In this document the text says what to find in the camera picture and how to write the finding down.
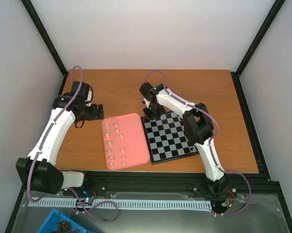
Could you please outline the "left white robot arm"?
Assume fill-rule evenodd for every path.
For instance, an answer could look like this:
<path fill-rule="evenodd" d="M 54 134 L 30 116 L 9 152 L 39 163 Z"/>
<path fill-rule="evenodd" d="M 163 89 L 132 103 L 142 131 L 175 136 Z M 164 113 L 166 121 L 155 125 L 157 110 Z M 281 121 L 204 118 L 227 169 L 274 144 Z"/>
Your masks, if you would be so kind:
<path fill-rule="evenodd" d="M 69 92 L 53 102 L 51 116 L 39 141 L 27 158 L 19 158 L 16 169 L 27 190 L 57 194 L 74 187 L 80 195 L 91 191 L 83 172 L 60 171 L 55 167 L 61 144 L 71 125 L 79 129 L 86 121 L 103 119 L 103 106 L 92 103 L 93 88 L 74 81 Z"/>

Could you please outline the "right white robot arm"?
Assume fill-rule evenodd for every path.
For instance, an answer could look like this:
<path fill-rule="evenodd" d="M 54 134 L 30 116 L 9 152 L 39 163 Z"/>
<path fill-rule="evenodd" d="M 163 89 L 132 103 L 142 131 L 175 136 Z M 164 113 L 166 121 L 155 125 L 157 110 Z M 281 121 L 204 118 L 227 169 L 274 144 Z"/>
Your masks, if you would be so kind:
<path fill-rule="evenodd" d="M 139 92 L 142 102 L 146 104 L 143 112 L 148 119 L 160 117 L 165 107 L 182 118 L 184 135 L 197 148 L 203 161 L 208 179 L 207 189 L 210 195 L 219 196 L 227 186 L 227 179 L 214 145 L 213 118 L 206 106 L 179 97 L 162 83 L 153 87 L 145 82 Z"/>

